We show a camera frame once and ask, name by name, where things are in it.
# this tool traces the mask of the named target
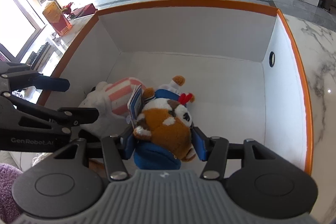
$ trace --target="bottle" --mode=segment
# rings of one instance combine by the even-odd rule
[[[45,16],[50,25],[53,26],[57,34],[60,37],[65,35],[72,28],[72,25],[66,19],[56,2],[40,0],[40,3],[43,8],[42,14]]]

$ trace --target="blue object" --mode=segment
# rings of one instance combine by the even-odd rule
[[[167,149],[151,142],[139,141],[134,152],[134,162],[145,170],[179,170],[181,161]]]
[[[52,78],[44,75],[31,80],[31,85],[34,85],[38,90],[53,90],[65,92],[69,89],[70,83],[67,79]]]
[[[209,152],[205,148],[204,140],[201,138],[200,135],[197,134],[197,132],[194,129],[191,130],[191,140],[195,152],[198,155],[198,158],[201,161],[207,161],[209,157]]]
[[[125,150],[124,150],[124,158],[123,160],[129,160],[133,154],[134,148],[136,146],[136,139],[134,138],[133,134],[129,135],[128,138],[124,139],[126,142]]]

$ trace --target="purple towel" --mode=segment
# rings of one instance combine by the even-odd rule
[[[0,219],[12,223],[20,211],[12,197],[12,185],[22,171],[9,164],[0,164]]]

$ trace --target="plush toy tag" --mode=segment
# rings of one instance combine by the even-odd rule
[[[131,98],[127,103],[127,108],[131,117],[132,126],[135,128],[137,124],[137,117],[143,108],[142,88],[140,85],[134,88]]]

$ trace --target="metal screw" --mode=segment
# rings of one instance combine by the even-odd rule
[[[70,134],[71,133],[71,130],[67,127],[63,127],[62,128],[62,132],[65,133],[65,134]]]
[[[116,172],[113,172],[110,175],[110,177],[111,179],[114,179],[114,180],[124,180],[125,178],[127,178],[127,173],[124,171],[116,171]]]
[[[203,173],[203,178],[205,179],[217,179],[219,178],[219,173],[217,171],[209,170]]]

